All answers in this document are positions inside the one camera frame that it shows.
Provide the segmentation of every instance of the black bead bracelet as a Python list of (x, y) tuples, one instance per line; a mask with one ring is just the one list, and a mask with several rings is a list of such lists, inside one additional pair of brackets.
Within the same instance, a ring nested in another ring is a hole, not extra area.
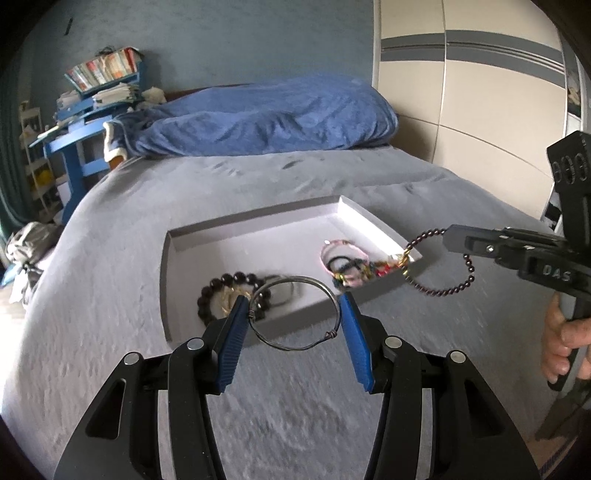
[(428, 288), (424, 285), (421, 285), (418, 281), (416, 281), (414, 278), (410, 276), (410, 273), (408, 272), (408, 254), (410, 253), (410, 251), (426, 238), (437, 235), (443, 235), (445, 231), (446, 230), (444, 228), (436, 228), (421, 233), (421, 235), (419, 235), (414, 240), (408, 243), (406, 249), (404, 250), (401, 260), (402, 275), (404, 276), (406, 281), (410, 283), (413, 287), (415, 287), (418, 291), (423, 292), (425, 295), (430, 295), (432, 297), (446, 297), (448, 295), (453, 295), (454, 293), (459, 293), (462, 290), (468, 288), (470, 285), (472, 285), (472, 283), (476, 280), (474, 275), (472, 275), (475, 270), (474, 265), (472, 265), (472, 260), (470, 259), (470, 255), (468, 254), (464, 254), (464, 261), (466, 263), (466, 266), (468, 267), (468, 272), (470, 273), (470, 275), (468, 276), (468, 279), (466, 281), (460, 283), (455, 287)]
[[(197, 299), (197, 306), (199, 307), (197, 315), (202, 319), (205, 325), (216, 320), (210, 305), (213, 295), (222, 291), (224, 287), (231, 288), (233, 285), (239, 286), (243, 284), (251, 286), (252, 291), (255, 291), (265, 284), (265, 280), (258, 278), (254, 273), (245, 275), (243, 272), (236, 272), (233, 276), (229, 273), (224, 273), (220, 278), (212, 278), (209, 285), (201, 289), (201, 296)], [(270, 297), (271, 292), (269, 290), (266, 290), (260, 295), (255, 310), (257, 320), (263, 319), (265, 317), (265, 312), (271, 308), (271, 303), (269, 302)]]

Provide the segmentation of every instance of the blue gripper pad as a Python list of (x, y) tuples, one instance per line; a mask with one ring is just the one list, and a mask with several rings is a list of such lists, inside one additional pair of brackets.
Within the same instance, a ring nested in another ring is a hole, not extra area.
[(374, 387), (375, 379), (372, 372), (371, 353), (358, 323), (358, 316), (361, 314), (349, 293), (342, 294), (339, 297), (339, 303), (343, 334), (347, 341), (355, 376), (365, 391), (369, 392)]
[(244, 299), (238, 305), (238, 308), (232, 309), (228, 320), (232, 322), (226, 339), (217, 355), (217, 378), (215, 385), (220, 393), (223, 393), (226, 387), (232, 383), (242, 344), (248, 329), (248, 301)]

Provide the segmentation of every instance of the white tray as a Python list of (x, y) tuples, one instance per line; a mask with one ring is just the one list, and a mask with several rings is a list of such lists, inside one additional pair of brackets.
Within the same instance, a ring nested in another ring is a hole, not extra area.
[[(286, 203), (170, 230), (160, 266), (160, 312), (169, 345), (175, 348), (203, 334), (205, 325), (197, 316), (197, 298), (202, 287), (223, 273), (242, 271), (259, 277), (307, 275), (338, 294), (319, 259), (326, 239), (351, 240), (372, 260), (395, 257), (408, 243), (343, 196)], [(413, 250), (410, 260), (420, 258)], [(403, 282), (401, 273), (395, 271), (355, 289), (355, 298), (363, 302)], [(334, 310), (324, 293), (306, 286), (297, 288), (289, 302), (271, 308), (259, 322), (259, 328), (272, 338), (331, 315)]]

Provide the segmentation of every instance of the blue blanket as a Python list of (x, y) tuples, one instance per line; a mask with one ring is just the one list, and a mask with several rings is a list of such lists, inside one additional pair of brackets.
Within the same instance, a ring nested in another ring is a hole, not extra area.
[(113, 121), (109, 150), (128, 156), (257, 155), (383, 145), (398, 128), (366, 83), (318, 74), (214, 87)]

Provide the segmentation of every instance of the gray bedsheet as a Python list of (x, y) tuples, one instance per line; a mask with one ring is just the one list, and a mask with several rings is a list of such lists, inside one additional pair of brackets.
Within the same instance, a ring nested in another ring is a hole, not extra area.
[[(167, 230), (331, 194), (346, 195), (407, 238), (451, 223), (542, 228), (449, 171), (389, 147), (128, 162), (74, 212), (28, 310), (7, 382), (2, 416), (40, 471), (52, 476), (77, 422), (126, 352), (169, 351), (158, 306)], [(466, 275), (461, 257), (438, 239), (421, 244), (421, 252), (429, 263), (425, 283), (451, 286)], [(476, 282), (457, 296), (433, 299), (404, 285), (361, 309), (417, 349), (466, 351), (529, 438), (554, 399), (538, 373), (550, 292), (491, 261), (475, 259), (475, 266)], [(306, 343), (326, 326), (287, 341)], [(381, 396), (356, 383), (339, 335), (306, 353), (246, 349), (234, 383), (209, 403), (229, 479), (355, 479), (363, 478)], [(171, 479), (165, 416), (161, 426), (163, 478)], [(420, 463), (427, 476), (426, 455)]]

